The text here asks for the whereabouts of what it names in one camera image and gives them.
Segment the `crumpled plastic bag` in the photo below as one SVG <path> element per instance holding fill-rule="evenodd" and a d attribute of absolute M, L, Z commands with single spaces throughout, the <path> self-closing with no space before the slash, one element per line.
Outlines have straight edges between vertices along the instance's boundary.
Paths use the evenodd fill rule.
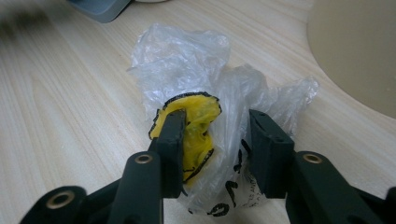
<path fill-rule="evenodd" d="M 318 91 L 312 77 L 269 88 L 265 76 L 250 65 L 225 71 L 229 56 L 229 39 L 219 32 L 160 24 L 139 37 L 132 53 L 129 73 L 142 91 L 148 120 L 155 120 L 157 111 L 180 94 L 206 92 L 219 99 L 221 114 L 208 130 L 214 151 L 184 186 L 187 195 L 178 199 L 192 214 L 221 217 L 264 202 L 247 169 L 248 111 L 267 113 L 293 137 L 299 114 Z"/>

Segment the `plastic bag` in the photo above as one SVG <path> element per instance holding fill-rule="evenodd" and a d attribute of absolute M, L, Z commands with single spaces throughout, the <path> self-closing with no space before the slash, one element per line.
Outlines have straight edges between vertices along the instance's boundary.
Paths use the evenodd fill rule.
<path fill-rule="evenodd" d="M 249 65 L 223 71 L 228 38 L 216 31 L 187 32 L 152 25 L 137 41 L 129 72 L 137 77 L 148 119 L 171 98 L 207 92 L 219 99 L 221 114 L 210 124 L 213 154 L 179 201 L 193 214 L 221 217 L 265 197 L 249 173 L 248 110 L 265 112 L 293 137 L 299 113 L 315 97 L 318 83 L 306 78 L 268 88 L 264 75 Z"/>

